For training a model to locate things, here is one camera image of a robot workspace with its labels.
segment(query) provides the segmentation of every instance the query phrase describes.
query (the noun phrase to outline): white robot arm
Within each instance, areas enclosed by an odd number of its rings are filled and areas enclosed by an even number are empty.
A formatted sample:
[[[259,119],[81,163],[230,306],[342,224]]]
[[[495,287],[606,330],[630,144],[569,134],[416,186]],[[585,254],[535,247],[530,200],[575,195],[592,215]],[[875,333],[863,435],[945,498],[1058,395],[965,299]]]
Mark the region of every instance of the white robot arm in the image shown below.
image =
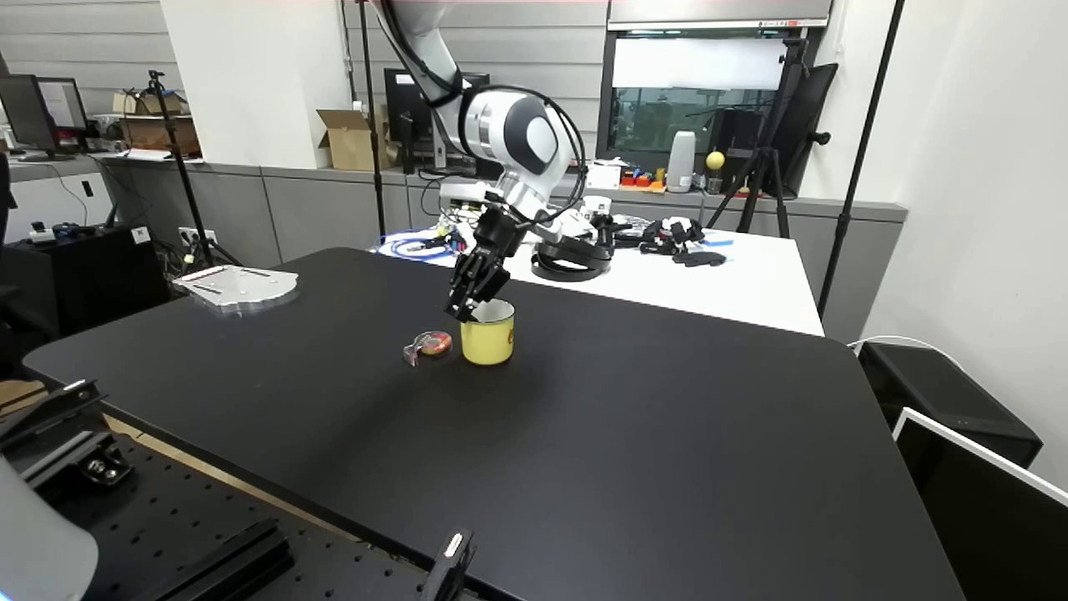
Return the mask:
[[[585,144],[575,119],[545,92],[522,85],[470,85],[451,57],[437,24],[446,8],[440,0],[373,0],[376,17],[433,105],[445,136],[486,163],[502,163],[505,174],[492,204],[477,224],[477,247],[456,261],[446,310],[470,317],[477,299],[496,298],[511,279],[505,255],[519,249],[527,230],[550,220],[546,200],[576,159],[580,180],[571,204],[580,200],[585,184]]]

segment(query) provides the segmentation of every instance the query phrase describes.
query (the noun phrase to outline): chair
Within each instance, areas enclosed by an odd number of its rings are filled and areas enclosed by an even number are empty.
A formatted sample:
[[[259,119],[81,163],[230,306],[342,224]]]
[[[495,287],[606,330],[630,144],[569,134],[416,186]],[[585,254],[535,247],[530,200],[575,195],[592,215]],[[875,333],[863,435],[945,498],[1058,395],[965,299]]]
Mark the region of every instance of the chair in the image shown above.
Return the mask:
[[[19,375],[32,346],[60,337],[58,326],[19,298],[19,287],[0,283],[0,378]]]
[[[912,408],[895,439],[972,601],[1068,597],[1064,491]]]

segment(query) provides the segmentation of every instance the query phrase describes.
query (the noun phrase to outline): brown object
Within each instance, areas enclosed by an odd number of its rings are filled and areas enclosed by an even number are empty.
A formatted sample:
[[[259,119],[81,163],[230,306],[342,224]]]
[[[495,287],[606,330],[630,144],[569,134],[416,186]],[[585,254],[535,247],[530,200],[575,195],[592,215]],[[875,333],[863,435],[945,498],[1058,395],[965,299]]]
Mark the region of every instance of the brown object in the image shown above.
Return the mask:
[[[373,154],[365,110],[321,110],[321,119],[326,122],[325,145],[332,154],[332,168],[347,174],[369,174]]]
[[[179,97],[165,97],[168,101],[168,110],[169,110],[169,115],[179,115],[179,114],[189,114],[189,102],[188,101],[179,101]],[[138,114],[155,114],[155,115],[161,115],[165,110],[161,110],[161,97],[158,92],[141,92],[138,97]]]
[[[422,363],[422,356],[440,356],[453,346],[453,337],[446,330],[422,330],[410,342],[404,342],[404,356],[410,368]]]
[[[128,115],[125,136],[128,136],[128,145],[169,151],[169,136],[161,115]],[[200,156],[200,140],[189,115],[174,115],[174,136],[176,136],[179,156]]]
[[[47,395],[42,395],[42,382],[40,381],[0,381],[0,417],[5,413],[16,413],[22,408],[32,408],[40,405]]]
[[[131,426],[131,422],[121,421],[121,417],[110,417],[110,413],[106,413],[106,426],[110,426],[112,435],[121,435],[121,436],[131,436],[133,444],[141,444],[141,448],[146,448],[146,450],[155,450],[155,454],[165,454],[165,456],[169,456],[169,460],[176,460],[176,465],[184,465],[184,466],[189,466],[189,471],[217,481],[217,484],[223,484],[223,487],[233,487],[233,491],[240,491],[240,494],[252,494],[252,498],[276,507],[276,509],[287,509],[287,513],[297,516],[297,519],[308,519],[308,524],[326,526],[326,529],[335,529],[335,535],[342,535],[342,538],[362,539],[362,538],[354,538],[349,529],[342,529],[337,524],[332,524],[332,519],[325,519],[325,516],[317,516],[317,513],[308,513],[308,509],[294,507],[289,501],[282,501],[282,498],[267,494],[265,487],[254,487],[252,481],[240,481],[237,472],[230,472],[230,471],[223,471],[223,466],[207,465],[203,456],[194,456],[194,454],[188,454],[188,450],[179,450],[179,448],[169,448],[168,439],[138,431],[138,426]]]
[[[138,97],[133,97],[133,89],[112,92],[112,97],[110,97],[110,110],[112,110],[112,114],[138,114]]]

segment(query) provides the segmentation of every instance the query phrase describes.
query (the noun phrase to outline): black tabletop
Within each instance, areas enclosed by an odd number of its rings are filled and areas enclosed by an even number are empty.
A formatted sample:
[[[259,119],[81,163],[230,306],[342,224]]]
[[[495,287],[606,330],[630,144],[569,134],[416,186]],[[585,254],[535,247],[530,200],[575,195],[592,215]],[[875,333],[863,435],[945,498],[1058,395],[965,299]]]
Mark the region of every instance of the black tabletop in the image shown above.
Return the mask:
[[[961,597],[833,341],[511,283],[519,356],[408,368],[446,271],[358,249],[227,321],[176,299],[26,363],[272,491],[522,597]]]

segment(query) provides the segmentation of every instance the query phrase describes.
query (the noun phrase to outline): yellow mug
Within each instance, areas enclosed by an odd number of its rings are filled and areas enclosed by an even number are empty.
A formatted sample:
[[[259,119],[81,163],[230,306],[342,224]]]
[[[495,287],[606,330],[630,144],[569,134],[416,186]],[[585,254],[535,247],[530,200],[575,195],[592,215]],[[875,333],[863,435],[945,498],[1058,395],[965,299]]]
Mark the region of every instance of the yellow mug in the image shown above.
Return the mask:
[[[460,350],[470,363],[495,368],[514,352],[514,306],[486,299],[470,310],[473,321],[460,321]]]

